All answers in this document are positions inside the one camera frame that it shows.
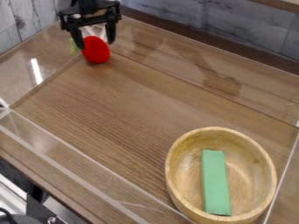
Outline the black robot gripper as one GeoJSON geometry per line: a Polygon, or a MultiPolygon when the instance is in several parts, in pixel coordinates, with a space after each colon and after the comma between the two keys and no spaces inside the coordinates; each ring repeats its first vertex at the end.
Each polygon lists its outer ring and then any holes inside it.
{"type": "Polygon", "coordinates": [[[117,0],[61,0],[57,13],[60,28],[69,32],[78,49],[84,48],[80,27],[105,25],[107,42],[116,40],[116,24],[121,19],[120,2],[117,0]]]}

